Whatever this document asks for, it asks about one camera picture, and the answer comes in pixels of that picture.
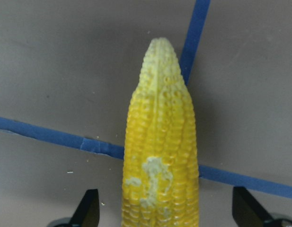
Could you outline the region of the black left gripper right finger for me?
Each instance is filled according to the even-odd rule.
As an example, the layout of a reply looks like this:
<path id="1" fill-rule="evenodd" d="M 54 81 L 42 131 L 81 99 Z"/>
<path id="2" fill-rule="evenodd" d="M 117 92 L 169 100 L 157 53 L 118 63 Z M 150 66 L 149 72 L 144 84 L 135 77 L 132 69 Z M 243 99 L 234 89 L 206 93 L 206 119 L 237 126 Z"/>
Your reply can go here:
<path id="1" fill-rule="evenodd" d="M 238 227 L 267 227 L 274 218 L 242 186 L 234 186 L 232 190 L 232 217 Z"/>

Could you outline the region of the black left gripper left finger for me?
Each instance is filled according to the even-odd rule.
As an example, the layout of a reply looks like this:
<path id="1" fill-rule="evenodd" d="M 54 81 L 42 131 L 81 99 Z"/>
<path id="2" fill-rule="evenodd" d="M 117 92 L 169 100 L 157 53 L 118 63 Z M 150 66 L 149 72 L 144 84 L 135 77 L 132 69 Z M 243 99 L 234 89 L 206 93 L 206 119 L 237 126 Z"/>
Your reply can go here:
<path id="1" fill-rule="evenodd" d="M 98 189 L 86 190 L 69 221 L 71 227 L 97 227 L 100 220 Z"/>

